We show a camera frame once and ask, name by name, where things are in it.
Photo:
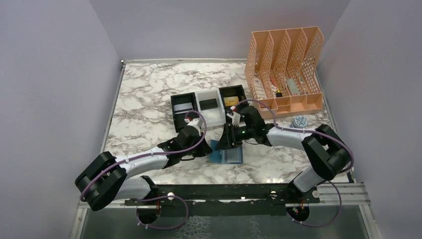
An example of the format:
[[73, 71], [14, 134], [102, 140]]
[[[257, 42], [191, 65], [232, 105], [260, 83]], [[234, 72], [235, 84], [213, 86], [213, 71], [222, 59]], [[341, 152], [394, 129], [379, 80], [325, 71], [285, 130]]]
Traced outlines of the blue card holder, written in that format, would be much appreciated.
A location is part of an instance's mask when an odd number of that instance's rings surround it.
[[211, 164], [243, 164], [243, 148], [231, 148], [227, 150], [216, 150], [216, 140], [210, 140], [212, 153], [208, 155], [208, 162]]

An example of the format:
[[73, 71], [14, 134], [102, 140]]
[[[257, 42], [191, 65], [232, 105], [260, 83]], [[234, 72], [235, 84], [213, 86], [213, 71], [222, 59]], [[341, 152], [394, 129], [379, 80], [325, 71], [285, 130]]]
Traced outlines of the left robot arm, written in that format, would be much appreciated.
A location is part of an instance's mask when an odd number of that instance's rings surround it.
[[114, 156], [109, 151], [100, 153], [76, 178], [75, 186], [80, 191], [80, 201], [98, 211], [113, 200], [134, 197], [129, 193], [129, 178], [174, 166], [185, 156], [197, 158], [211, 153], [205, 133], [188, 125], [176, 137], [141, 153], [124, 156]]

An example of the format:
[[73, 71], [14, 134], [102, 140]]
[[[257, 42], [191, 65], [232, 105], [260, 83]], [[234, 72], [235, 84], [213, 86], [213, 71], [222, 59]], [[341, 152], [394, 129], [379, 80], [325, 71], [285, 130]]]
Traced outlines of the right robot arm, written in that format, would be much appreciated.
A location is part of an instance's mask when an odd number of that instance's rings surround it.
[[292, 202], [300, 202], [309, 190], [332, 180], [352, 163], [352, 153], [326, 124], [316, 129], [281, 127], [266, 123], [252, 106], [232, 111], [229, 117], [232, 122], [224, 125], [216, 150], [240, 147], [252, 138], [261, 145], [290, 147], [306, 153], [311, 165], [288, 184], [287, 196]]

